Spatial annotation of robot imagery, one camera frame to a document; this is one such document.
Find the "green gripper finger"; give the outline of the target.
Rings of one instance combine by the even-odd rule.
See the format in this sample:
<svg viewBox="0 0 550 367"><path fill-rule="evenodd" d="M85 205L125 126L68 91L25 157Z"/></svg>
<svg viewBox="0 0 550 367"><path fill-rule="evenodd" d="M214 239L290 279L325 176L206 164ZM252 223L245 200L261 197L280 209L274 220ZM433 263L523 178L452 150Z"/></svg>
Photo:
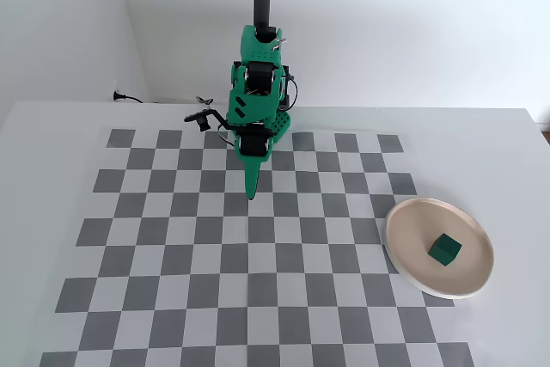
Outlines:
<svg viewBox="0 0 550 367"><path fill-rule="evenodd" d="M267 156L242 156L245 166L245 191L247 198L252 200L257 192L260 167L268 160Z"/></svg>

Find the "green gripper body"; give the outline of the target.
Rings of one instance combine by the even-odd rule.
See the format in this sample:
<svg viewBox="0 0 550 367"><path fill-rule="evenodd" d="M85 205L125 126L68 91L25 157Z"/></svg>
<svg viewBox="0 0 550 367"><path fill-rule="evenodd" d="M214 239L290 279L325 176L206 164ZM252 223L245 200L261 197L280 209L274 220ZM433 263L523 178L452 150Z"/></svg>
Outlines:
<svg viewBox="0 0 550 367"><path fill-rule="evenodd" d="M262 124L238 125L233 129L235 151L242 159L266 161L271 154L275 132Z"/></svg>

